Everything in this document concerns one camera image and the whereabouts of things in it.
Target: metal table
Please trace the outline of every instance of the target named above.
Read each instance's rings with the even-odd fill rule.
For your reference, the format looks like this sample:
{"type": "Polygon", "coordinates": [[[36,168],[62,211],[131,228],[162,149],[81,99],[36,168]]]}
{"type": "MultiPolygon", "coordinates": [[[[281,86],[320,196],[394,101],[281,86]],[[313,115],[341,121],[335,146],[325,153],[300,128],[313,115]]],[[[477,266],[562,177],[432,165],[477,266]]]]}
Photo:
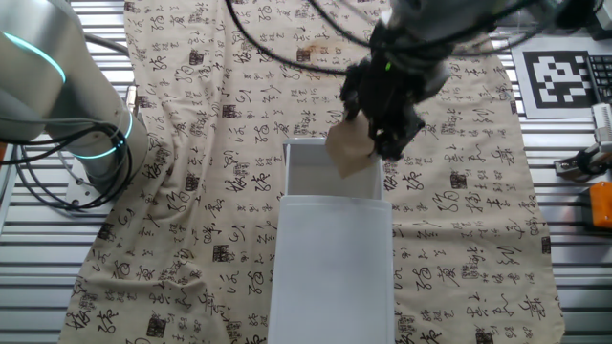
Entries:
{"type": "MultiPolygon", "coordinates": [[[[73,0],[73,6],[86,32],[125,44],[121,0],[73,0]]],[[[90,44],[89,49],[125,96],[133,80],[129,59],[99,46],[90,44]]],[[[526,119],[512,57],[502,54],[500,58],[519,100],[535,193],[551,229],[554,273],[567,327],[562,343],[612,343],[612,239],[607,233],[585,233],[575,215],[576,195],[590,184],[610,179],[568,183],[557,178],[553,169],[554,160],[573,156],[594,143],[593,121],[526,119]]],[[[57,155],[33,166],[47,187],[65,195],[71,177],[57,155]]],[[[24,181],[14,169],[11,172],[0,203],[0,343],[56,343],[79,267],[105,214],[72,218],[55,212],[30,195],[24,181]]]]}

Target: white box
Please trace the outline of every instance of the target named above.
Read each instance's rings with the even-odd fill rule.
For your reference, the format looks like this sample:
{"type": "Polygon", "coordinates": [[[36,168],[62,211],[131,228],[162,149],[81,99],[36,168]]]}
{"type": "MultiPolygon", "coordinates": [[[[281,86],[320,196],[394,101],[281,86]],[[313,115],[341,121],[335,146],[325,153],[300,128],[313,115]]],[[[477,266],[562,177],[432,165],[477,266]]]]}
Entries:
{"type": "Polygon", "coordinates": [[[342,180],[324,144],[286,141],[268,342],[393,344],[392,218],[382,163],[342,180]]]}

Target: black cable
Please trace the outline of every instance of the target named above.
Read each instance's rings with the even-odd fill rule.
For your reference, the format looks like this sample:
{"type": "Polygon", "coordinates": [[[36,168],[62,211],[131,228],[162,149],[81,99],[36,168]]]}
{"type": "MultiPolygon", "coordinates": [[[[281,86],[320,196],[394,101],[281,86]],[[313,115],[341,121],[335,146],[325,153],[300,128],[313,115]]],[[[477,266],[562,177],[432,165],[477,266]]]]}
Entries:
{"type": "Polygon", "coordinates": [[[541,22],[539,25],[537,25],[530,32],[525,32],[525,34],[523,34],[523,36],[521,38],[515,40],[515,42],[512,42],[512,43],[508,44],[507,46],[499,47],[497,49],[492,49],[492,50],[489,50],[489,51],[486,51],[486,52],[461,53],[461,54],[454,54],[454,56],[475,57],[475,56],[481,56],[481,55],[485,55],[485,54],[497,54],[497,53],[503,52],[505,50],[514,48],[514,47],[518,46],[519,44],[522,44],[522,43],[532,39],[534,36],[536,36],[539,33],[542,33],[546,28],[548,28],[549,26],[553,25],[555,23],[555,21],[557,20],[557,18],[560,16],[560,14],[563,13],[563,11],[565,11],[565,9],[569,6],[569,4],[570,4],[570,1],[567,1],[567,0],[561,2],[559,5],[557,5],[557,7],[555,8],[555,10],[553,11],[553,13],[551,14],[551,16],[549,18],[547,18],[546,20],[541,22]]]}
{"type": "Polygon", "coordinates": [[[85,33],[85,40],[90,43],[98,44],[101,47],[114,50],[128,57],[130,56],[130,52],[127,50],[127,47],[124,47],[119,43],[113,42],[112,40],[102,38],[102,37],[99,37],[99,36],[96,36],[94,34],[90,34],[87,32],[85,33]]]}
{"type": "Polygon", "coordinates": [[[436,39],[436,40],[432,40],[432,41],[428,41],[428,42],[422,42],[422,43],[415,43],[412,44],[410,46],[398,46],[398,45],[372,45],[369,42],[366,42],[360,38],[355,37],[352,33],[348,32],[347,30],[345,30],[343,27],[341,27],[338,23],[336,23],[336,21],[334,21],[334,19],[332,19],[329,14],[327,14],[327,12],[325,12],[325,10],[317,3],[316,0],[308,0],[308,3],[311,4],[315,10],[318,12],[318,14],[321,15],[321,17],[332,27],[334,28],[336,31],[338,31],[340,34],[342,34],[342,36],[344,36],[346,39],[348,39],[349,41],[356,43],[358,45],[361,45],[363,47],[366,48],[370,48],[372,50],[381,50],[381,51],[385,51],[385,52],[396,52],[396,53],[410,53],[410,52],[415,52],[417,50],[422,50],[422,49],[427,49],[427,48],[433,48],[436,46],[441,46],[441,45],[445,45],[448,43],[453,43],[455,41],[457,41],[460,38],[466,37],[466,36],[470,36],[472,34],[478,33],[480,31],[482,31],[483,29],[490,27],[491,25],[494,25],[495,22],[499,19],[502,19],[516,11],[520,11],[522,9],[524,9],[527,6],[530,6],[532,4],[535,4],[536,2],[539,2],[540,0],[521,0],[516,2],[516,4],[504,9],[503,11],[490,16],[489,18],[487,18],[486,20],[480,22],[479,24],[473,25],[467,29],[464,29],[460,32],[451,34],[447,37],[443,37],[440,39],[436,39]]]}
{"type": "MultiPolygon", "coordinates": [[[[45,152],[43,154],[37,155],[35,157],[26,158],[26,159],[20,159],[20,160],[0,161],[0,166],[15,165],[15,164],[19,164],[19,163],[32,162],[32,161],[37,161],[37,160],[40,160],[40,159],[47,158],[50,155],[52,155],[53,153],[61,150],[65,146],[67,146],[70,143],[72,143],[72,142],[74,142],[74,141],[84,137],[85,135],[87,135],[89,133],[96,132],[96,131],[102,131],[101,130],[102,127],[103,126],[99,125],[99,124],[98,125],[94,125],[91,128],[81,130],[81,131],[79,131],[77,133],[72,134],[71,136],[68,136],[68,139],[66,139],[66,140],[64,140],[62,142],[51,142],[51,143],[59,143],[59,145],[54,147],[54,148],[52,148],[52,149],[50,149],[50,150],[48,150],[47,152],[45,152]]],[[[3,140],[3,142],[14,144],[14,143],[12,143],[12,142],[14,142],[13,140],[3,140]]]]}
{"type": "MultiPolygon", "coordinates": [[[[112,135],[115,134],[114,131],[108,130],[108,128],[104,128],[104,129],[107,129],[107,130],[102,130],[102,131],[104,131],[104,133],[106,135],[108,135],[109,138],[112,137],[112,135]]],[[[125,137],[123,136],[122,133],[119,133],[115,138],[113,138],[113,141],[114,141],[113,142],[114,145],[119,146],[120,142],[125,142],[125,137]]],[[[27,153],[26,153],[25,149],[23,147],[21,147],[21,149],[22,149],[22,155],[27,157],[27,153]]],[[[13,154],[15,154],[15,156],[16,156],[16,152],[17,152],[17,146],[14,146],[13,147],[13,154]]],[[[116,149],[116,152],[117,152],[117,154],[116,154],[117,155],[117,162],[121,163],[122,161],[124,161],[124,159],[122,158],[122,155],[121,155],[122,152],[119,149],[116,149]]],[[[98,207],[98,206],[101,206],[103,204],[106,204],[106,203],[112,201],[127,186],[127,184],[130,181],[131,174],[132,174],[132,153],[131,153],[129,147],[127,146],[127,144],[125,144],[125,153],[123,153],[123,154],[127,154],[128,169],[127,169],[127,174],[126,174],[125,178],[123,179],[123,182],[121,183],[121,185],[115,190],[115,192],[113,192],[111,194],[111,190],[113,189],[114,185],[117,183],[117,181],[119,179],[120,172],[121,172],[121,168],[118,168],[117,171],[115,172],[114,176],[113,176],[113,180],[109,183],[109,187],[103,193],[101,193],[96,199],[94,199],[90,203],[84,204],[84,205],[70,204],[70,203],[68,203],[68,202],[58,198],[56,195],[54,195],[48,188],[46,188],[40,182],[40,180],[33,173],[33,169],[32,169],[32,166],[30,165],[30,163],[26,162],[26,168],[29,170],[30,175],[34,179],[34,182],[36,183],[36,185],[38,187],[40,187],[43,191],[45,191],[45,193],[47,195],[49,195],[50,197],[52,197],[53,199],[58,201],[58,203],[54,204],[54,203],[50,203],[50,202],[44,200],[42,197],[40,197],[27,184],[25,176],[24,176],[23,171],[21,169],[21,166],[17,165],[16,167],[17,167],[17,173],[19,174],[19,177],[23,181],[24,185],[33,194],[33,196],[36,197],[36,199],[38,201],[40,201],[41,203],[43,203],[45,205],[51,206],[53,208],[59,208],[59,209],[64,209],[64,210],[76,210],[76,211],[80,211],[82,209],[89,209],[89,208],[93,208],[93,207],[98,207]]]]}
{"type": "Polygon", "coordinates": [[[603,8],[603,3],[604,2],[605,2],[605,0],[601,0],[600,4],[597,6],[597,8],[593,10],[593,13],[597,14],[599,11],[601,11],[601,9],[603,8]]]}
{"type": "Polygon", "coordinates": [[[311,71],[311,72],[317,72],[317,73],[325,73],[328,75],[346,75],[346,71],[344,70],[337,70],[337,69],[330,69],[330,68],[322,68],[322,67],[317,67],[317,66],[313,66],[313,65],[308,65],[308,64],[304,64],[304,63],[299,63],[299,62],[294,62],[286,57],[280,56],[278,54],[273,53],[271,50],[269,50],[268,48],[262,46],[259,42],[257,42],[246,30],[245,28],[242,26],[242,23],[240,23],[240,19],[238,19],[238,16],[236,15],[236,12],[233,8],[233,4],[231,3],[231,0],[226,0],[226,6],[228,7],[228,11],[229,11],[229,15],[231,16],[231,20],[233,21],[233,23],[236,25],[236,28],[238,28],[238,31],[240,31],[240,33],[242,33],[245,38],[247,38],[247,40],[255,47],[257,48],[259,51],[261,51],[263,54],[266,54],[267,56],[275,59],[278,62],[284,63],[286,65],[295,67],[295,68],[300,68],[306,71],[311,71]]]}

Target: fabric cloth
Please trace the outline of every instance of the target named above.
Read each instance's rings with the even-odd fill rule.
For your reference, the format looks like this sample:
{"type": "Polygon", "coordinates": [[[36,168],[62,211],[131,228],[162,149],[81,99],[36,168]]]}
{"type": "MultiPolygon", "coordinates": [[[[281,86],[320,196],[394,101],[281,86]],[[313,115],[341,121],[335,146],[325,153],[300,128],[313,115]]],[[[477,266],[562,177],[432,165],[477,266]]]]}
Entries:
{"type": "MultiPolygon", "coordinates": [[[[279,54],[336,68],[367,54],[306,2],[234,4],[279,54]]],[[[388,8],[355,5],[373,18],[388,8]]],[[[371,34],[336,2],[323,6],[354,34],[371,34]]],[[[339,122],[343,78],[271,61],[222,1],[125,8],[149,152],[83,263],[60,343],[265,343],[282,142],[325,136],[339,122]]],[[[450,68],[440,94],[418,107],[427,127],[384,166],[396,343],[558,343],[549,230],[511,82],[494,56],[450,68]]]]}

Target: beige paper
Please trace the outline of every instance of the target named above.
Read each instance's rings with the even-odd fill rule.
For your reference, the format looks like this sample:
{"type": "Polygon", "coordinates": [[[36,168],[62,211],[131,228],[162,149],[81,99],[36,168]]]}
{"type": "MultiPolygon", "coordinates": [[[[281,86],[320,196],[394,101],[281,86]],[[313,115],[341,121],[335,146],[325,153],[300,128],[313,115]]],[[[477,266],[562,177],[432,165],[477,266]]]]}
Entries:
{"type": "MultiPolygon", "coordinates": [[[[372,17],[389,6],[351,2],[372,17]]],[[[233,3],[278,54],[340,68],[367,53],[307,2],[233,3]]],[[[336,2],[322,6],[347,30],[371,34],[336,2]]],[[[339,123],[343,78],[270,61],[223,1],[125,8],[149,154],[83,262],[60,343],[266,343],[282,143],[339,123]]],[[[558,343],[550,234],[512,84],[496,57],[450,68],[440,94],[418,107],[427,127],[403,160],[384,165],[396,343],[558,343]]]]}
{"type": "Polygon", "coordinates": [[[362,171],[376,161],[374,141],[367,136],[367,131],[368,121],[362,113],[329,128],[325,146],[341,178],[362,171]]]}

